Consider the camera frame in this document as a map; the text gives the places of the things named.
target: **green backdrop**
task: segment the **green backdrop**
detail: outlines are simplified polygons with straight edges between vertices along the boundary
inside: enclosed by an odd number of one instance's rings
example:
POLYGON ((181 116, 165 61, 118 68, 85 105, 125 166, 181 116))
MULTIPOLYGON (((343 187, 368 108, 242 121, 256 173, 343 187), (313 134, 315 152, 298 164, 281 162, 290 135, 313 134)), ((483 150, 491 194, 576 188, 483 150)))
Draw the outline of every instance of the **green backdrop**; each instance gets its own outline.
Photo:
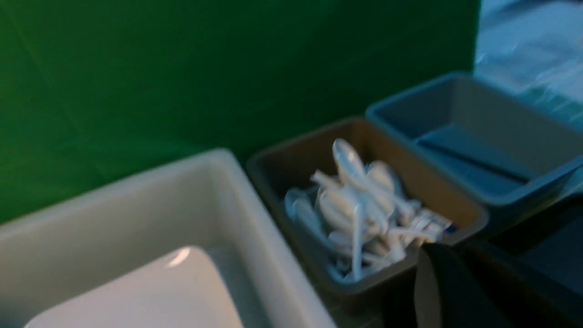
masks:
POLYGON ((0 0, 0 222, 472 68, 478 0, 0 0))

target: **white plastic spoon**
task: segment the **white plastic spoon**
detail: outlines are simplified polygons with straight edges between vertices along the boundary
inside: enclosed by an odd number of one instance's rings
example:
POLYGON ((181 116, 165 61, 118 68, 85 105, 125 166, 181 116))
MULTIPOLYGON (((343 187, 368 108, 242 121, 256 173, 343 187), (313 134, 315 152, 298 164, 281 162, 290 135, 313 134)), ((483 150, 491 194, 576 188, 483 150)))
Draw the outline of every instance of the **white plastic spoon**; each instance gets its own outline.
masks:
POLYGON ((322 188, 340 188, 341 186, 340 181, 337 181, 320 170, 316 170, 314 175, 310 177, 310 180, 317 183, 322 188))

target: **plastic container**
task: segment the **plastic container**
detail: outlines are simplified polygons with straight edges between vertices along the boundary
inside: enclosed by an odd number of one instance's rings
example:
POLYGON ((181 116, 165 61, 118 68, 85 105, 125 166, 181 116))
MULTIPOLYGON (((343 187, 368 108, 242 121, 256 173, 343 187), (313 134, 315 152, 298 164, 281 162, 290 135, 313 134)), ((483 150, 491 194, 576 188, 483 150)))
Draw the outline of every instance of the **plastic container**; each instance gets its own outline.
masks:
POLYGON ((340 299, 345 311, 357 312, 387 291, 401 292, 406 286, 405 292, 412 292, 416 256, 357 283, 342 284, 329 275, 330 259, 325 251, 288 219, 282 202, 289 188, 310 188, 309 178, 316 169, 336 174, 332 158, 336 138, 351 143, 365 162, 379 159, 391 165, 409 197, 451 219, 458 230, 444 243, 455 245, 472 237, 487 224, 487 215, 454 182, 363 118, 340 121, 252 156, 247 162, 247 173, 298 256, 318 282, 340 299))
POLYGON ((583 295, 583 194, 573 194, 490 243, 583 295))
POLYGON ((583 165, 582 134, 462 73, 382 100, 366 115, 493 210, 492 224, 556 194, 583 165))
POLYGON ((219 269, 245 327, 335 327, 235 157, 211 151, 0 228, 0 326, 179 247, 219 269))

